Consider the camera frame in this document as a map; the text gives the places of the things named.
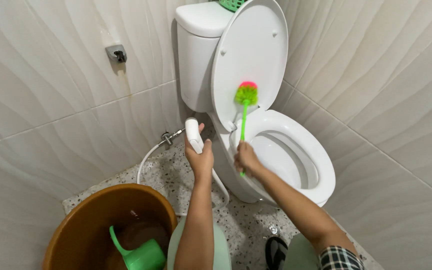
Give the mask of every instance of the black sandal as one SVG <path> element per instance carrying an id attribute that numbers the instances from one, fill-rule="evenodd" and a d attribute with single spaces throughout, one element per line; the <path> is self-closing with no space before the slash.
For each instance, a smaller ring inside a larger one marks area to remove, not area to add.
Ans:
<path id="1" fill-rule="evenodd" d="M 284 264 L 288 245 L 283 239 L 273 236 L 266 241 L 266 264 L 269 270 L 279 270 L 280 265 Z"/>

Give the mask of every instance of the person's left hand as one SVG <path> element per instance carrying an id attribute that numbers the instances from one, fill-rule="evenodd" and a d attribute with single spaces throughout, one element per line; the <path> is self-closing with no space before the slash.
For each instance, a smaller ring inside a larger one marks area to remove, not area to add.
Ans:
<path id="1" fill-rule="evenodd" d="M 199 133 L 204 129 L 205 124 L 199 125 Z M 202 153 L 197 154 L 191 144 L 188 142 L 188 137 L 184 136 L 184 154 L 189 161 L 192 171 L 194 172 L 194 180 L 209 179 L 211 181 L 211 174 L 214 165 L 213 150 L 211 149 L 212 143 L 210 139 L 206 139 Z"/>

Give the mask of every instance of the toilet lid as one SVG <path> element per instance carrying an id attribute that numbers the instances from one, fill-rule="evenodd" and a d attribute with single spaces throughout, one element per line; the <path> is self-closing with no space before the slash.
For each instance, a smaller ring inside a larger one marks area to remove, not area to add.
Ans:
<path id="1" fill-rule="evenodd" d="M 241 83 L 258 86 L 258 104 L 267 110 L 276 99 L 288 58 L 288 27 L 275 0 L 249 0 L 231 18 L 213 63 L 211 92 L 219 121 L 229 132 L 242 118 L 234 97 Z"/>

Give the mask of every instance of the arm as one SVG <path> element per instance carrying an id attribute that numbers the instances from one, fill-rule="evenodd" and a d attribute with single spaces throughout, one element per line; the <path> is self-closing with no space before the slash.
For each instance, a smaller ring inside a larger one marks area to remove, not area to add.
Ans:
<path id="1" fill-rule="evenodd" d="M 188 215 L 177 246 L 174 269 L 210 270 L 214 260 L 213 209 L 211 181 L 214 157 L 211 141 L 204 142 L 201 154 L 196 154 L 185 136 L 185 155 L 194 172 L 194 187 Z"/>
<path id="2" fill-rule="evenodd" d="M 313 201 L 281 180 L 278 175 L 266 169 L 253 148 L 241 141 L 237 147 L 235 158 L 236 169 L 240 172 L 246 169 L 249 175 L 255 177 L 267 193 L 286 213 L 291 222 L 311 242 L 319 254 L 329 246 L 340 246 L 357 254 L 353 243 L 329 215 Z"/>

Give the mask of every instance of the green brush bristles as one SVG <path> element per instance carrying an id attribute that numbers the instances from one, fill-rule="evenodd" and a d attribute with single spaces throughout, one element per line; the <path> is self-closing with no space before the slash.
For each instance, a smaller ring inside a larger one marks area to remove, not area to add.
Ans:
<path id="1" fill-rule="evenodd" d="M 249 101 L 249 105 L 256 105 L 258 103 L 258 88 L 252 85 L 242 85 L 237 89 L 234 99 L 241 105 L 244 105 L 245 100 Z"/>

